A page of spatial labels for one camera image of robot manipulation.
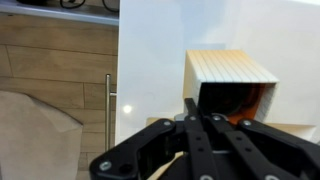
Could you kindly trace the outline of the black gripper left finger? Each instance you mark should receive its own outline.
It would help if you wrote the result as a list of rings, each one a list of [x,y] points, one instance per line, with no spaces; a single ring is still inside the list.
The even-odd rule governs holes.
[[[191,98],[182,121],[160,119],[95,158],[91,180],[147,180],[162,166],[161,180],[213,180],[214,162],[208,135]]]

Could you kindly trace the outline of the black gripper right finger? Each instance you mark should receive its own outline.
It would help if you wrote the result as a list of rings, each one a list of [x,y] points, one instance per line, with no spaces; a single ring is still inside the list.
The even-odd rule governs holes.
[[[215,147],[231,149],[248,180],[320,180],[320,147],[312,142],[255,120],[232,124],[217,113],[204,124]]]

